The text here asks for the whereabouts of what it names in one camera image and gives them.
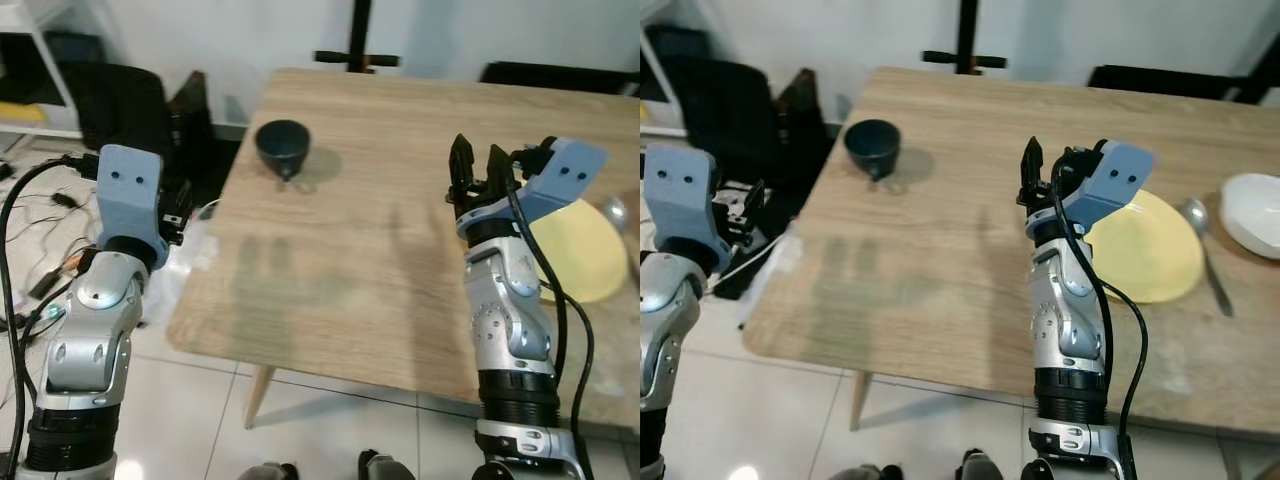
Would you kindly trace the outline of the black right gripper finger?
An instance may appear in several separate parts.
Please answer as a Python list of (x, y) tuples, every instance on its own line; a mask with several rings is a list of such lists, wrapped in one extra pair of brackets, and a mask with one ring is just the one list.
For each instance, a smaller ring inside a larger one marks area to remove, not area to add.
[(492, 145), (486, 161), (486, 192), (494, 196), (507, 196), (512, 184), (512, 160), (498, 145)]
[(472, 145), (463, 134), (457, 134), (449, 154), (449, 196), (466, 196), (475, 187), (474, 163)]
[(1056, 172), (1060, 195), (1071, 195), (1079, 188), (1082, 183), (1080, 174), (1076, 172), (1076, 165), (1082, 160), (1084, 148), (1065, 148), (1062, 155), (1056, 160)]
[(1020, 197), (1042, 197), (1044, 183), (1041, 179), (1043, 150), (1036, 137), (1030, 137), (1020, 163)]

